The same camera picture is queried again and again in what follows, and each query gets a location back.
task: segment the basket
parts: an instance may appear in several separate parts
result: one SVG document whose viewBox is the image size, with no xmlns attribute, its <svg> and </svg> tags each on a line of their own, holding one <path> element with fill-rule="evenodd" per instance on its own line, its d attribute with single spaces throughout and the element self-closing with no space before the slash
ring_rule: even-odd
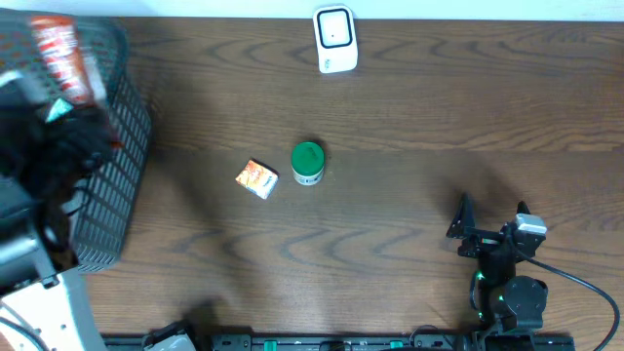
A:
<svg viewBox="0 0 624 351">
<path fill-rule="evenodd" d="M 0 10 L 0 72 L 17 69 L 36 77 L 49 101 L 61 97 L 58 83 L 48 72 L 31 35 L 33 13 Z M 70 243 L 79 270 L 96 272 L 120 257 L 138 186 L 147 158 L 151 119 L 126 72 L 128 42 L 118 25 L 108 19 L 75 18 L 79 41 L 91 47 L 106 87 L 110 123 L 124 147 L 114 161 L 89 179 L 87 191 L 77 191 L 72 203 L 80 210 L 71 218 Z"/>
</svg>

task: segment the wooden table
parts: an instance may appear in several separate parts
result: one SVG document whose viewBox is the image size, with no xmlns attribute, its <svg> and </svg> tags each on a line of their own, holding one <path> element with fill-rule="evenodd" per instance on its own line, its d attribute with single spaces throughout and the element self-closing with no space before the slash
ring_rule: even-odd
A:
<svg viewBox="0 0 624 351">
<path fill-rule="evenodd" d="M 487 229 L 526 200 L 550 228 L 537 258 L 624 306 L 624 24 L 358 20 L 335 75 L 308 19 L 123 24 L 154 137 L 123 258 L 89 277 L 103 332 L 475 324 L 477 262 L 445 238 L 462 191 Z M 313 187 L 290 167 L 306 139 L 329 156 Z M 267 201 L 234 181 L 252 157 L 281 174 Z M 544 331 L 603 339 L 602 298 L 519 274 L 549 286 Z"/>
</svg>

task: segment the green lidded jar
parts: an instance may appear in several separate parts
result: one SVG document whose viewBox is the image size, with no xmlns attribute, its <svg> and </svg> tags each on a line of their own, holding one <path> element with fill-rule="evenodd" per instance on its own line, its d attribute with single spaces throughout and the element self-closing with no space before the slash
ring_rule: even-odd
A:
<svg viewBox="0 0 624 351">
<path fill-rule="evenodd" d="M 305 141 L 292 151 L 292 173 L 301 185 L 314 185 L 321 181 L 325 170 L 325 152 L 319 144 Z"/>
</svg>

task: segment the white wall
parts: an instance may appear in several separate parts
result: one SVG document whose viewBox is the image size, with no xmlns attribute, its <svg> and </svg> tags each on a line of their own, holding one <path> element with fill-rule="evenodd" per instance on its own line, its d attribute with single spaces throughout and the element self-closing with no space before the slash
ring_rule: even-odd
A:
<svg viewBox="0 0 624 351">
<path fill-rule="evenodd" d="M 88 16 L 309 19 L 323 0 L 0 0 L 16 10 Z M 624 0 L 346 0 L 358 19 L 624 20 Z"/>
</svg>

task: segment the white rectangular device with black square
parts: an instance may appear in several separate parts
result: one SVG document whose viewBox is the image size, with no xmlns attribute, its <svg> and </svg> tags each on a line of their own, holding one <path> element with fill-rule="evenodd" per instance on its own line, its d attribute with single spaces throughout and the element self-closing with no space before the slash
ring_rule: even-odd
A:
<svg viewBox="0 0 624 351">
<path fill-rule="evenodd" d="M 314 13 L 314 33 L 322 73 L 342 72 L 358 65 L 353 14 L 346 6 L 330 6 Z"/>
</svg>

